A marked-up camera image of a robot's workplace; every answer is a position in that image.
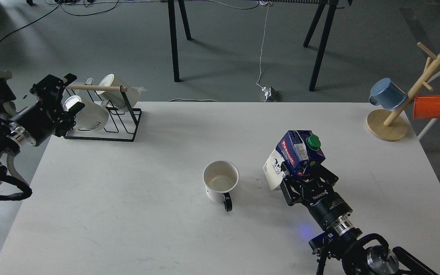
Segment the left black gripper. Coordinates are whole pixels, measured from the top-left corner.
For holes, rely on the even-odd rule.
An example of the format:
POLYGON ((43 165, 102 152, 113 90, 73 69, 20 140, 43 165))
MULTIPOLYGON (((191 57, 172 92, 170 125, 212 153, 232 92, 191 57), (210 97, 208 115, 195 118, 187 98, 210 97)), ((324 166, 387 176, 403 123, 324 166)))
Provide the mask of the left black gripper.
POLYGON ((75 80, 77 76, 71 73, 63 78, 49 74, 32 85, 30 94, 38 97, 39 101, 12 117, 12 122, 30 134, 31 145, 40 146, 54 132, 56 135, 65 135, 72 129, 79 129, 75 119, 85 104, 77 102, 68 111, 63 111, 61 104, 64 90, 75 80))

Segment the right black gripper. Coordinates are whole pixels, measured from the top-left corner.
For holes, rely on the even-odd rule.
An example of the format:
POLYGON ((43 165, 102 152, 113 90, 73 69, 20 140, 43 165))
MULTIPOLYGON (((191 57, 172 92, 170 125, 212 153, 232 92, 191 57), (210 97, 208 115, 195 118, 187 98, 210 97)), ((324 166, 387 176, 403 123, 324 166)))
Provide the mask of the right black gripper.
POLYGON ((288 206, 305 206, 321 229, 328 229, 339 217, 353 212, 349 204, 332 188, 339 178, 323 165, 315 168, 306 182, 298 180, 286 162, 282 162, 280 167, 280 188, 286 203, 288 206))

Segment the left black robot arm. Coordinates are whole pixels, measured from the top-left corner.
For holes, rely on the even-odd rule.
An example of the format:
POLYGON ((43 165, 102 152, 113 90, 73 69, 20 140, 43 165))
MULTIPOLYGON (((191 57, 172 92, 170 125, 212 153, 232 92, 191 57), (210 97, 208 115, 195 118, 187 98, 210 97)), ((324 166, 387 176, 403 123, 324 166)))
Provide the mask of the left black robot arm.
MULTIPOLYGON (((9 79, 11 73, 0 71, 0 78, 9 79)), ((47 75, 30 89, 31 94, 38 97, 35 105, 7 120, 0 117, 0 158, 3 154, 8 157, 7 165, 0 162, 0 201, 21 201, 32 195, 29 185, 13 172, 14 167, 9 164, 11 158, 18 155, 25 144, 39 146, 51 135, 64 136, 76 125, 76 115, 84 104, 65 111, 61 103, 64 90, 76 79, 71 73, 63 78, 47 75)))

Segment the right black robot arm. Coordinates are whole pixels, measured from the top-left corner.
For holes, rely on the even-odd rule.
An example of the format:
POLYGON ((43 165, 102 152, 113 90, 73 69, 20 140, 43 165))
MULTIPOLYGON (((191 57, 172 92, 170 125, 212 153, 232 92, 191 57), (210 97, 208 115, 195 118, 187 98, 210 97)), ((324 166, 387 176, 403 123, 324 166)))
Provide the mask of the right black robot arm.
POLYGON ((289 206, 304 205, 322 233, 309 241, 317 256, 316 274, 324 273, 327 259, 341 261, 347 275, 434 275, 435 272, 402 247, 390 249, 377 233, 363 236, 349 216, 352 209, 334 191, 338 177, 325 167, 318 167, 305 179, 281 163, 280 188, 289 206))

